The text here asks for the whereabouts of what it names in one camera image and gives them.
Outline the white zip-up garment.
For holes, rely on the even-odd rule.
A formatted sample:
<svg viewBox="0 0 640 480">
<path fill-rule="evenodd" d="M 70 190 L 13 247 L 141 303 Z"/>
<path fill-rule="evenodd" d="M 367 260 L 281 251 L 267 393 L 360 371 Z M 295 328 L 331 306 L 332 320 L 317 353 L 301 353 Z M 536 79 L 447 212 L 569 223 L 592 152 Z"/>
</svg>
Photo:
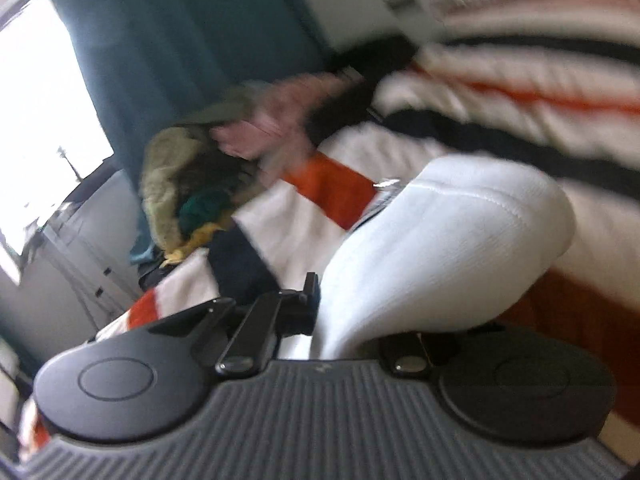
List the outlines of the white zip-up garment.
<svg viewBox="0 0 640 480">
<path fill-rule="evenodd" d="M 493 320 L 567 251 L 575 223 L 562 188 L 532 166 L 432 160 L 329 261 L 311 359 L 356 358 L 388 335 Z"/>
</svg>

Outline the white metal rack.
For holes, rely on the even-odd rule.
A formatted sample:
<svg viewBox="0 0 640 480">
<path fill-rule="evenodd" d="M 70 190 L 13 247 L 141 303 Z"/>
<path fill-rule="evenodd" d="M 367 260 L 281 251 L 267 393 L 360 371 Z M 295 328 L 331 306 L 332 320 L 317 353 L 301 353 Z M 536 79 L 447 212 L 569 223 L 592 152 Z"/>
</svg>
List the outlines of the white metal rack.
<svg viewBox="0 0 640 480">
<path fill-rule="evenodd" d="M 41 230 L 40 255 L 62 278 L 94 334 L 141 296 L 129 259 L 139 212 L 128 177 L 109 157 L 64 198 Z"/>
</svg>

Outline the dark green garment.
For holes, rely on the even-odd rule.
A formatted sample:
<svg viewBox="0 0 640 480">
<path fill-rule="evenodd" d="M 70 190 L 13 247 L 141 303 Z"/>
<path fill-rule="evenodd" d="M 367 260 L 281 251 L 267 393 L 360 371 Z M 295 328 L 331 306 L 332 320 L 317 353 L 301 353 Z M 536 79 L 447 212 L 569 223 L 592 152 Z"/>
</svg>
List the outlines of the dark green garment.
<svg viewBox="0 0 640 480">
<path fill-rule="evenodd" d="M 232 205 L 231 196 L 223 188 L 211 186 L 192 194 L 178 209 L 178 226 L 189 237 L 206 223 L 216 223 Z"/>
</svg>

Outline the pale green knitted garment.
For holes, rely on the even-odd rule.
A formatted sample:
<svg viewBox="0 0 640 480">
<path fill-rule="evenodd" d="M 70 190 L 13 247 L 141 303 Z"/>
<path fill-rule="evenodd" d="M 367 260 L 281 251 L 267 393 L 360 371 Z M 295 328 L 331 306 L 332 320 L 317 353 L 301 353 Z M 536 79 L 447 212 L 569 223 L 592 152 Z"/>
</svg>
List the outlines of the pale green knitted garment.
<svg viewBox="0 0 640 480">
<path fill-rule="evenodd" d="M 182 245 L 176 214 L 179 174 L 205 150 L 204 136 L 195 127 L 166 128 L 146 144 L 140 178 L 142 208 L 152 239 L 164 252 Z"/>
</svg>

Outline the pink crumpled garment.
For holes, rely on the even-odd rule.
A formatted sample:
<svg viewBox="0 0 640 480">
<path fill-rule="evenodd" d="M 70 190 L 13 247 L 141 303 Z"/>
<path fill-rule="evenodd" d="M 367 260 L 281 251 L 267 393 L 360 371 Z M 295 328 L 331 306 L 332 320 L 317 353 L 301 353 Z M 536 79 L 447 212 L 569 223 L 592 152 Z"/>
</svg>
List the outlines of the pink crumpled garment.
<svg viewBox="0 0 640 480">
<path fill-rule="evenodd" d="M 306 119 L 348 87 L 347 79 L 329 73 L 278 81 L 258 94 L 247 118 L 215 127 L 210 134 L 224 153 L 258 162 L 259 181 L 268 188 L 314 154 Z"/>
</svg>

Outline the olive green cap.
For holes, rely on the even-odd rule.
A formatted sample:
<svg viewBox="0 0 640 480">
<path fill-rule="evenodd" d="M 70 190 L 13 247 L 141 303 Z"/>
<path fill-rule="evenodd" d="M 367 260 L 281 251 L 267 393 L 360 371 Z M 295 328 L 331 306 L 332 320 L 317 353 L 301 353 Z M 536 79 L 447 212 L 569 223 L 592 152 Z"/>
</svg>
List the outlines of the olive green cap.
<svg viewBox="0 0 640 480">
<path fill-rule="evenodd" d="M 180 127 L 216 126 L 238 122 L 253 114 L 267 88 L 268 84 L 262 81 L 247 81 L 245 84 L 232 87 L 220 101 L 187 114 L 186 117 L 178 119 L 176 125 Z"/>
</svg>

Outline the striped white orange black blanket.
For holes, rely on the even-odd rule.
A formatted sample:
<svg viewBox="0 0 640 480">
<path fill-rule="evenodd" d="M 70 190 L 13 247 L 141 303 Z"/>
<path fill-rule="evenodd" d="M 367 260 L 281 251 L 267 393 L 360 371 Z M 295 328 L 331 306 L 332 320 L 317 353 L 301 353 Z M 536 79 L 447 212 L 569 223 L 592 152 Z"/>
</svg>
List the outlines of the striped white orange black blanket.
<svg viewBox="0 0 640 480">
<path fill-rule="evenodd" d="M 639 457 L 639 0 L 448 3 L 449 39 L 384 78 L 378 119 L 330 131 L 297 174 L 249 202 L 126 313 L 110 338 L 218 296 L 321 270 L 385 177 L 449 153 L 524 162 L 572 203 L 568 251 L 506 320 L 591 351 L 618 385 L 602 440 Z"/>
</svg>

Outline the teal curtain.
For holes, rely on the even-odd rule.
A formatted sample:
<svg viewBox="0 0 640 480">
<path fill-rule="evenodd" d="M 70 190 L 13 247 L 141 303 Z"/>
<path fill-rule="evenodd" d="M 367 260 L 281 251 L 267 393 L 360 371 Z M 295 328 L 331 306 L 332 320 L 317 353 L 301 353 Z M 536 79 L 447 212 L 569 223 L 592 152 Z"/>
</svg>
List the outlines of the teal curtain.
<svg viewBox="0 0 640 480">
<path fill-rule="evenodd" d="M 320 70 L 305 0 L 52 0 L 94 109 L 131 181 L 163 128 L 249 80 Z"/>
</svg>

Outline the black cushion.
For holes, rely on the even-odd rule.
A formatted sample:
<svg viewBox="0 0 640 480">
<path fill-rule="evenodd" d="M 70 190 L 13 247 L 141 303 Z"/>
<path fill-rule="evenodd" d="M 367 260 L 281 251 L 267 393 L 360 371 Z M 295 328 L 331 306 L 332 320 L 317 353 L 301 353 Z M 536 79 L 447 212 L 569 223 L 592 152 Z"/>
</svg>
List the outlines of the black cushion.
<svg viewBox="0 0 640 480">
<path fill-rule="evenodd" d="M 387 75 L 403 70 L 418 46 L 401 32 L 384 32 L 339 50 L 326 68 L 332 75 L 347 76 L 344 90 L 329 96 L 305 117 L 304 131 L 318 146 L 341 129 L 369 120 L 378 83 Z"/>
</svg>

